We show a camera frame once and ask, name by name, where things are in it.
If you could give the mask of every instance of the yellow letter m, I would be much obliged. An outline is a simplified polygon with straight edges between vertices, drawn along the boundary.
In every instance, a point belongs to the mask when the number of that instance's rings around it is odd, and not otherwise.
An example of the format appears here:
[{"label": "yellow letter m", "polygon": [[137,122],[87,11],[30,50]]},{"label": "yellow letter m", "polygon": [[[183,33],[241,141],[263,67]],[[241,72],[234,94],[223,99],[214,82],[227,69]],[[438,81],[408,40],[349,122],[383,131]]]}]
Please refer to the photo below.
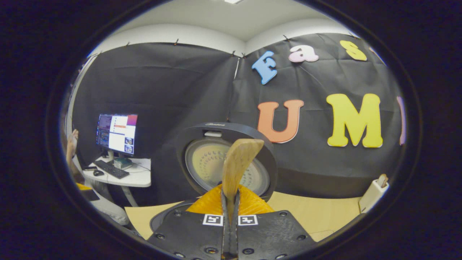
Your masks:
[{"label": "yellow letter m", "polygon": [[365,129],[366,136],[363,139],[363,146],[368,148],[382,146],[380,98],[377,95],[364,95],[359,113],[344,94],[329,95],[326,100],[332,106],[334,113],[334,130],[332,136],[327,140],[327,144],[339,147],[346,146],[348,144],[348,138],[345,137],[346,126],[354,146],[358,145]]}]

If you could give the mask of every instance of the monitor screen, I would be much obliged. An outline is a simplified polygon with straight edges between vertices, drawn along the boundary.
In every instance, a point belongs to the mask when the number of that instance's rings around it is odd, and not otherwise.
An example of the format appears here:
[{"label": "monitor screen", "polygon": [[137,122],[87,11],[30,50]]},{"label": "monitor screen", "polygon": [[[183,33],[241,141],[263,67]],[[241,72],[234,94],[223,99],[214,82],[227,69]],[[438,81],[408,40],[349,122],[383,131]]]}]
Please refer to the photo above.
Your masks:
[{"label": "monitor screen", "polygon": [[100,114],[96,144],[128,155],[134,154],[138,115]]}]

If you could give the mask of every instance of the person's hand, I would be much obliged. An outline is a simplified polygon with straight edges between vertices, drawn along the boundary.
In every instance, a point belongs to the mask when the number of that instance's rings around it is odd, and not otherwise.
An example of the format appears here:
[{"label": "person's hand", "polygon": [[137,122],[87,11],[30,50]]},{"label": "person's hand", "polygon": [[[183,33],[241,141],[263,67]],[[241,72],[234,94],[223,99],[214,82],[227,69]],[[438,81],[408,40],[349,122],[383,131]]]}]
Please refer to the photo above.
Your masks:
[{"label": "person's hand", "polygon": [[79,139],[79,131],[77,129],[74,129],[72,136],[70,136],[67,140],[67,155],[71,157],[74,156],[76,150],[76,146],[72,140],[73,137],[75,137],[76,140]]}]

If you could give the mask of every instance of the wooden floor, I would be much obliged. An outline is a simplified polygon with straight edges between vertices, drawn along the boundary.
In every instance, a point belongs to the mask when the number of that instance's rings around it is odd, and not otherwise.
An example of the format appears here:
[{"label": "wooden floor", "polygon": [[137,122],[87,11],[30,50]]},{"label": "wooden floor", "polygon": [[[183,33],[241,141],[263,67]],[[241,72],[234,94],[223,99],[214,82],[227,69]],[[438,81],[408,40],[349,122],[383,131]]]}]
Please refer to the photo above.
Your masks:
[{"label": "wooden floor", "polygon": [[[288,210],[314,241],[333,234],[359,215],[358,198],[308,198],[274,192],[268,204],[275,210]],[[176,205],[171,203],[149,207],[125,207],[128,218],[144,239],[152,235],[150,220]]]}]

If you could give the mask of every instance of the orange letter u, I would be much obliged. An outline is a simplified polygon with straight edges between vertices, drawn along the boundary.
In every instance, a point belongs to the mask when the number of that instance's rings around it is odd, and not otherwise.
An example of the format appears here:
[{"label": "orange letter u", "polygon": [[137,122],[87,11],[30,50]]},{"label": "orange letter u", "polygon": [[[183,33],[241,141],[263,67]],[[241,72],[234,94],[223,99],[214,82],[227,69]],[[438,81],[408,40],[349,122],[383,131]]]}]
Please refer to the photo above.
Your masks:
[{"label": "orange letter u", "polygon": [[258,105],[260,118],[258,119],[258,130],[271,142],[285,143],[292,140],[298,132],[298,120],[300,118],[301,100],[288,100],[284,102],[287,108],[287,126],[282,132],[273,130],[274,110],[279,106],[277,102],[264,102]]}]

